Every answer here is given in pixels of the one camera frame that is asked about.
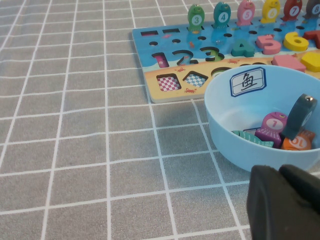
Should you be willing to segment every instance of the chinese character label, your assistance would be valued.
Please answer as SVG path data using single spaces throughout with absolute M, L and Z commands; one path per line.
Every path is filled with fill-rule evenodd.
M 233 97 L 262 90 L 266 86 L 266 70 L 262 67 L 240 72 L 230 79 L 230 90 Z

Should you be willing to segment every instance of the number 5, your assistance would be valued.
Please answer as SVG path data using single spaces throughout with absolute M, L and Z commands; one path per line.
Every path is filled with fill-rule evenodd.
M 272 35 L 258 36 L 255 44 L 263 49 L 264 55 L 274 55 L 281 50 L 281 43 L 274 40 Z

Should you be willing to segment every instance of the pink fish peg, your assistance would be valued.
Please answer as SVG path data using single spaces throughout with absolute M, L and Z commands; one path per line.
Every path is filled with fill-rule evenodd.
M 236 22 L 236 24 L 238 26 L 251 25 L 251 20 L 255 15 L 255 10 L 255 4 L 252 1 L 242 0 L 237 10 L 238 21 Z

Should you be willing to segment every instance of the diamond shaped hole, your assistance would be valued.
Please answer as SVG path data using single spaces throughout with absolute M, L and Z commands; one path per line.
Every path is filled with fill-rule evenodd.
M 163 92 L 175 91 L 181 89 L 177 75 L 174 73 L 156 76 L 159 88 Z
M 191 71 L 186 75 L 183 81 L 185 81 L 186 83 L 194 87 L 201 88 L 205 84 L 207 79 L 208 79 L 207 76 L 202 75 L 195 71 Z

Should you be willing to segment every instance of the light blue bowl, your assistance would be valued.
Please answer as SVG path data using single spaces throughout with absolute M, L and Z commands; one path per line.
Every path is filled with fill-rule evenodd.
M 307 130 L 316 134 L 313 149 L 270 148 L 231 132 L 259 128 L 264 117 L 271 112 L 289 115 L 301 94 L 318 100 L 305 125 Z M 278 170 L 283 164 L 308 170 L 320 159 L 320 80 L 315 77 L 273 65 L 241 66 L 217 75 L 206 88 L 204 103 L 216 148 L 227 160 L 244 170 L 250 172 L 254 165 L 267 165 Z

